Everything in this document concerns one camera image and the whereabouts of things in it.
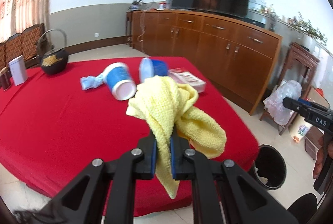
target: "human hand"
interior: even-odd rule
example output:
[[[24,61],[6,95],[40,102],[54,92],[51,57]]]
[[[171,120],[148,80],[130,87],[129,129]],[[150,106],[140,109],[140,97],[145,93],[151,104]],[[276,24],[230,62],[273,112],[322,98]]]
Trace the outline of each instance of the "human hand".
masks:
[[[319,140],[319,145],[321,146],[324,146],[324,136],[322,136]],[[330,158],[333,158],[333,141],[331,141],[328,145],[328,148],[327,148],[327,151],[328,151],[328,155]],[[316,163],[314,165],[314,169],[313,169],[313,178],[314,179],[317,179],[321,170],[323,169],[323,162],[324,160],[324,149],[323,147],[321,147],[317,153],[317,160],[316,160]]]

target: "potted plant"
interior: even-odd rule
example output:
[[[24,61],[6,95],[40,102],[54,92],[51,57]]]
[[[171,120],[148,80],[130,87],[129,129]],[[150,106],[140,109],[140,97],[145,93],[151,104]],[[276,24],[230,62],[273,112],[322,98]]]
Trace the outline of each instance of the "potted plant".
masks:
[[[129,10],[138,10],[139,6],[143,3],[143,0],[133,0],[132,5],[129,7]]]
[[[298,12],[298,17],[294,18],[292,23],[290,24],[292,29],[303,33],[312,39],[318,40],[322,45],[326,45],[327,43],[327,37],[325,37],[325,34],[321,33],[318,28],[312,27],[311,21],[304,21],[302,15],[300,12]]]

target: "teapot handle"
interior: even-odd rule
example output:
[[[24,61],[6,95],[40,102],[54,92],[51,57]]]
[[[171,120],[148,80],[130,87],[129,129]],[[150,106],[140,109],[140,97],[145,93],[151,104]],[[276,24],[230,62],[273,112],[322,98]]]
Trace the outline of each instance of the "teapot handle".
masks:
[[[50,31],[54,31],[54,30],[60,31],[60,32],[62,33],[62,35],[64,36],[65,47],[67,47],[67,35],[66,35],[66,33],[65,33],[63,30],[61,30],[61,29],[50,29],[50,30],[44,32],[44,33],[41,35],[41,37],[39,37],[39,39],[38,39],[37,49],[38,49],[38,53],[39,53],[40,56],[42,56],[42,54],[41,54],[41,47],[40,47],[40,43],[41,43],[42,38],[44,37],[44,35],[45,35],[46,33],[49,33]]]

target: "small wooden stand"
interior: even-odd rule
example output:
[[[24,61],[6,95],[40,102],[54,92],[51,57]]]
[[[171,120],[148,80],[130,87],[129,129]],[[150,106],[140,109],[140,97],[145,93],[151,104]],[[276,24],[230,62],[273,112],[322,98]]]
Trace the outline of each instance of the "small wooden stand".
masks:
[[[281,84],[287,69],[291,69],[296,61],[300,62],[302,65],[305,66],[305,72],[302,74],[302,76],[305,79],[305,83],[301,84],[302,85],[301,98],[305,99],[311,89],[312,80],[314,78],[314,74],[316,72],[317,65],[319,63],[319,59],[317,59],[314,55],[305,50],[299,44],[291,43],[290,49],[287,54],[287,58],[284,62],[284,66],[282,68],[277,84],[278,86]],[[297,113],[294,112],[285,126],[279,125],[279,135],[282,135],[284,133],[284,131],[293,122],[296,115]],[[268,111],[265,110],[262,116],[260,117],[260,120],[262,121],[262,119],[266,116],[271,120],[273,119],[272,116],[268,113]]]

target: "table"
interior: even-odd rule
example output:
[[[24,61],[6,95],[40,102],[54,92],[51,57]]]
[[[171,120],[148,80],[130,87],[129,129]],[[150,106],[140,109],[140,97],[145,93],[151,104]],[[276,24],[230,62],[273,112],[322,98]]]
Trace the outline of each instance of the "table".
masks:
[[[127,101],[117,101],[102,85],[81,90],[80,78],[97,76],[106,66],[123,62],[139,83],[142,58],[106,59],[69,63],[47,76],[40,68],[28,69],[22,85],[0,90],[0,162],[30,188],[55,196],[94,158],[119,158],[149,133],[145,121],[125,114]],[[207,82],[195,106],[214,118],[226,131],[227,143],[219,161],[233,159],[248,170],[258,154],[258,142],[221,94],[185,58],[156,57],[169,68],[185,67]],[[137,182],[135,216],[172,210],[191,203],[190,182],[181,182],[171,200],[154,178]]]

